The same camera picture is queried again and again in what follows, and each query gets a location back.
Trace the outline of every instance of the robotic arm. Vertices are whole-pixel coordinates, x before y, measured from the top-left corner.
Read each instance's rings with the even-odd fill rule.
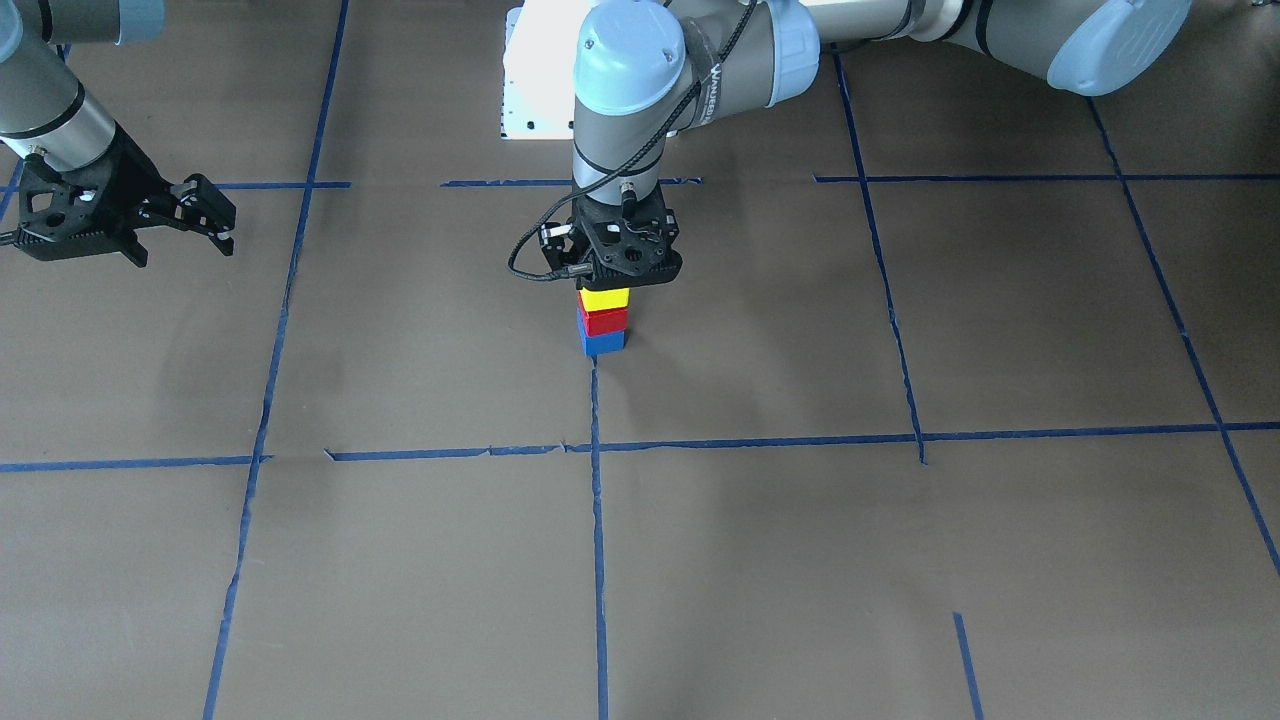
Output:
[[[603,0],[577,38],[573,191],[508,268],[593,291],[675,279],[680,228],[658,184],[668,133],[800,95],[823,45],[946,40],[1094,96],[1146,70],[1189,10],[1190,0]],[[568,222],[549,222],[567,204]],[[515,268],[535,234],[543,274]]]
[[[0,245],[37,260],[120,252],[142,268],[136,231],[168,225],[232,254],[236,206],[205,176],[165,181],[49,46],[150,40],[163,27],[163,0],[0,0],[0,138],[24,160],[18,229]]]

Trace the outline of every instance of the blue painter's tape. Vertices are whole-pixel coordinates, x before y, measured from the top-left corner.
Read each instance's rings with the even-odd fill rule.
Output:
[[[600,483],[600,368],[591,360],[591,515],[595,519],[595,689],[599,720],[609,720],[609,643],[604,621],[604,501]]]
[[[794,438],[742,438],[742,439],[673,439],[653,442],[607,442],[600,446],[603,452],[637,452],[641,450],[733,450],[744,447],[820,447],[831,445],[891,445],[914,443],[915,434],[881,436],[835,436],[835,437],[794,437]]]
[[[244,568],[244,547],[248,542],[250,521],[252,520],[251,506],[253,496],[257,493],[257,479],[262,466],[266,448],[266,432],[271,421],[271,405],[275,400],[275,383],[280,373],[280,357],[284,352],[284,337],[289,325],[289,305],[293,297],[293,283],[298,274],[298,264],[302,255],[302,242],[306,238],[307,219],[311,213],[311,196],[315,191],[316,172],[320,167],[320,152],[324,147],[325,126],[329,122],[329,108],[333,102],[333,88],[338,78],[338,60],[342,56],[342,41],[347,29],[347,12],[351,0],[342,0],[338,12],[338,27],[333,38],[333,53],[329,56],[329,74],[325,81],[324,97],[320,100],[320,117],[316,120],[315,141],[311,146],[311,164],[307,168],[307,182],[302,190],[302,206],[298,210],[298,225],[293,236],[293,252],[289,256],[289,269],[284,279],[284,297],[280,300],[280,315],[275,328],[275,343],[271,347],[271,364],[268,370],[266,388],[262,393],[262,418],[257,428],[257,438],[253,443],[253,461],[248,469],[248,482],[244,487],[244,505],[241,511],[239,543],[236,551],[236,570],[232,580],[227,585],[227,598],[223,603],[223,619],[218,626],[218,644],[214,650],[214,666],[209,673],[209,689],[205,693],[204,720],[214,720],[218,707],[218,691],[223,679],[223,665],[227,660],[227,643],[230,638],[232,620],[236,614],[236,596],[239,591],[241,571]]]
[[[9,211],[9,204],[13,202],[13,193],[18,192],[18,178],[22,177],[22,160],[13,168],[13,174],[9,176],[9,186],[4,188],[4,199],[0,199],[0,218]]]
[[[920,433],[920,413],[915,406],[915,391],[911,389],[911,372],[906,363],[906,348],[902,345],[902,329],[897,322],[897,310],[893,309],[893,291],[888,284],[888,269],[884,266],[884,251],[881,247],[879,228],[876,224],[876,208],[872,205],[872,190],[867,183],[867,167],[863,164],[863,150],[858,143],[858,127],[854,123],[854,104],[849,97],[849,81],[845,77],[845,65],[840,61],[840,55],[833,55],[836,65],[836,83],[840,87],[840,100],[845,108],[845,123],[849,126],[849,143],[854,150],[854,164],[858,167],[858,177],[861,178],[859,186],[863,191],[863,206],[867,209],[867,224],[872,233],[872,249],[876,251],[876,264],[879,266],[881,282],[884,284],[884,305],[888,309],[888,324],[893,331],[893,341],[897,343],[897,361],[902,368],[902,387],[906,391],[906,406],[911,414],[911,429],[915,432],[916,451],[920,456],[920,465],[928,465],[924,457],[924,438]]]
[[[220,190],[306,190],[306,182],[220,182]],[[311,183],[315,190],[351,190],[349,181],[321,181]]]
[[[387,450],[369,452],[334,452],[325,455],[334,462],[370,462],[378,460],[439,460],[448,457],[481,457],[485,455],[502,457],[507,455],[550,455],[567,451],[563,445],[517,445],[509,447],[453,447],[442,450]]]
[[[1117,182],[1116,176],[869,176],[869,183],[911,183],[911,182]],[[1236,173],[1236,174],[1176,174],[1176,176],[1124,176],[1126,181],[1139,182],[1213,182],[1213,181],[1280,181],[1280,174]],[[855,183],[863,178],[856,176],[813,176],[819,184]]]
[[[1174,181],[1280,181],[1276,173],[1225,173],[1225,174],[1176,174],[1176,176],[1124,176],[1126,181],[1174,182]]]
[[[0,462],[0,473],[56,473],[64,470],[141,470],[147,468],[197,468],[248,465],[250,455],[219,457],[143,457],[133,460],[64,460],[51,462]]]
[[[1169,314],[1174,319],[1174,325],[1178,328],[1178,334],[1181,336],[1183,347],[1187,348],[1187,357],[1192,363],[1192,369],[1196,370],[1196,379],[1199,382],[1201,392],[1204,393],[1204,402],[1208,404],[1208,410],[1213,415],[1213,423],[1222,437],[1222,447],[1226,448],[1226,456],[1231,461],[1231,469],[1235,470],[1235,479],[1240,484],[1240,492],[1244,493],[1244,500],[1249,506],[1249,512],[1253,514],[1253,523],[1258,528],[1258,534],[1262,536],[1262,544],[1266,547],[1267,555],[1271,557],[1271,566],[1275,569],[1276,574],[1280,575],[1280,551],[1276,550],[1275,539],[1271,537],[1271,529],[1267,527],[1266,518],[1262,515],[1262,509],[1258,506],[1258,500],[1253,495],[1253,486],[1249,483],[1248,475],[1244,473],[1244,466],[1240,464],[1240,457],[1235,452],[1235,443],[1231,442],[1231,433],[1222,421],[1222,413],[1217,406],[1217,400],[1213,398],[1213,391],[1208,386],[1208,377],[1204,374],[1204,366],[1201,365],[1199,356],[1196,354],[1196,346],[1192,343],[1190,333],[1187,332],[1187,324],[1183,322],[1183,314],[1178,310],[1178,302],[1174,301],[1174,292],[1169,287],[1169,281],[1165,278],[1165,269],[1160,264],[1160,258],[1156,256],[1156,246],[1151,242],[1151,234],[1147,233],[1147,225],[1142,220],[1142,213],[1138,211],[1138,201],[1133,196],[1133,191],[1129,188],[1129,182],[1125,179],[1124,170],[1120,168],[1120,158],[1116,155],[1115,146],[1111,143],[1111,136],[1107,133],[1106,126],[1102,123],[1102,114],[1098,113],[1098,106],[1092,97],[1087,97],[1085,101],[1089,105],[1089,113],[1093,114],[1093,123],[1098,128],[1098,133],[1102,136],[1102,146],[1111,158],[1111,165],[1115,169],[1115,174],[1120,178],[1120,187],[1124,190],[1125,202],[1129,205],[1129,213],[1133,215],[1133,222],[1138,227],[1138,237],[1142,238],[1143,249],[1147,251],[1147,260],[1151,263],[1151,269],[1156,274],[1156,281],[1160,283],[1160,291],[1165,296],[1165,305],[1169,306]]]
[[[1228,423],[1231,432],[1280,430],[1280,421]],[[1183,425],[1128,425],[1101,428],[1046,428],[1024,430],[968,430],[955,433],[923,433],[925,442],[980,442],[992,439],[1037,439],[1037,438],[1089,438],[1089,437],[1128,437],[1128,436],[1169,436],[1190,433],[1217,433],[1212,423]],[[841,445],[893,445],[914,443],[914,433],[887,433],[865,436],[813,436],[813,437],[774,437],[774,438],[723,438],[723,439],[662,439],[643,442],[603,442],[600,452],[639,452],[644,450],[733,450],[744,447],[822,447]],[[588,454],[590,443],[581,445],[526,445],[513,447],[461,447],[444,450],[396,450],[380,452],[333,452],[329,457],[337,462],[362,462],[374,460],[422,460],[436,457],[480,457],[485,455],[545,455],[556,451]]]
[[[662,178],[659,184],[703,184],[703,178]],[[557,178],[529,178],[529,179],[460,179],[442,182],[440,187],[570,187],[573,181]]]
[[[1226,429],[1234,432],[1280,430],[1280,423],[1228,423]]]
[[[924,433],[925,442],[963,442],[980,439],[1033,439],[1062,437],[1120,437],[1169,436],[1184,433],[1213,433],[1217,425],[1210,423],[1190,425],[1132,425],[1114,428],[1048,428],[1032,430],[972,430],[961,433]]]
[[[983,720],[982,694],[978,692],[978,675],[973,671],[973,655],[969,652],[969,633],[964,628],[964,616],[952,612],[951,619],[956,625],[956,641],[960,643],[960,660],[964,662],[964,676],[969,683],[969,702],[973,705],[974,720]]]

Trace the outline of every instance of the toy block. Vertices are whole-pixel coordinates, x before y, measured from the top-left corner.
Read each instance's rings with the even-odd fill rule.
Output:
[[[586,325],[582,323],[582,314],[577,314],[577,337],[582,341],[582,352],[595,357],[605,352],[617,352],[627,343],[626,331],[591,337],[586,334]]]
[[[582,324],[586,325],[588,337],[595,337],[602,334],[616,333],[627,329],[627,309],[617,307],[614,310],[596,310],[595,313],[588,313],[582,307],[581,297],[577,304],[577,313],[582,318]]]
[[[580,290],[577,291],[577,297],[579,302],[582,304],[582,309],[588,313],[617,310],[631,304],[631,288],[625,287],[622,290],[605,290],[600,292]]]

